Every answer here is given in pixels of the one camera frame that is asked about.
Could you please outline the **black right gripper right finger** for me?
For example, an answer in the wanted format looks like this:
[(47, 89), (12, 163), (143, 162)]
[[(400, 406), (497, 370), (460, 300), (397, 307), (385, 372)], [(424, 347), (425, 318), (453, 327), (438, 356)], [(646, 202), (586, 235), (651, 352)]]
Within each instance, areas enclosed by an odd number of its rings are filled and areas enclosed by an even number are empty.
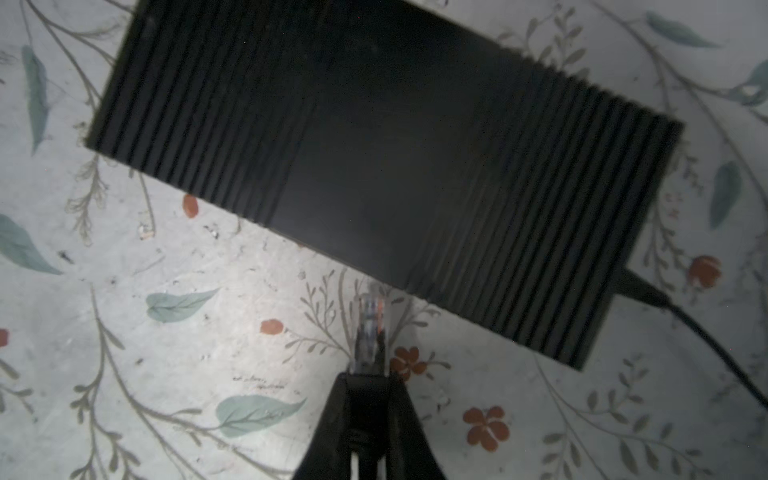
[(404, 381), (397, 375), (388, 380), (386, 478), (445, 480)]

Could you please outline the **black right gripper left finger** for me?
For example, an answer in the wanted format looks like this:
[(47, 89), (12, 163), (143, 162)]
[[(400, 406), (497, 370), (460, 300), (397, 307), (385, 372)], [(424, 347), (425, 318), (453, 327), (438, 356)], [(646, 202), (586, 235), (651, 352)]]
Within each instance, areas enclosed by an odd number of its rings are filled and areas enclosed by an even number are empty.
[(359, 417), (359, 375), (339, 374), (327, 397), (308, 449), (293, 479), (349, 480), (352, 431)]

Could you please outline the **black power adapter with cord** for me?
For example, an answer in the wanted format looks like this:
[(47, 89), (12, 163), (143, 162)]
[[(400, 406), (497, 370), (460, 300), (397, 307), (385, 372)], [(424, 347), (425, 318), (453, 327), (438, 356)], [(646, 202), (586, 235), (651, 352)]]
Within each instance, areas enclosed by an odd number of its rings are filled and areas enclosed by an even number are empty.
[(746, 391), (767, 410), (767, 396), (753, 383), (732, 355), (695, 319), (675, 305), (667, 294), (628, 269), (623, 269), (619, 274), (615, 293), (647, 306), (669, 311), (713, 351)]

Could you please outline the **blue black network switch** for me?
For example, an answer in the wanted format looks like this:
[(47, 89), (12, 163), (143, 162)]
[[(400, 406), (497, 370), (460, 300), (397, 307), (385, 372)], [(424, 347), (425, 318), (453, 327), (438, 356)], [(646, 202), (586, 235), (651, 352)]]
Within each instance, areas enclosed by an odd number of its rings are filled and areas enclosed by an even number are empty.
[(404, 1), (142, 1), (86, 144), (578, 369), (682, 130)]

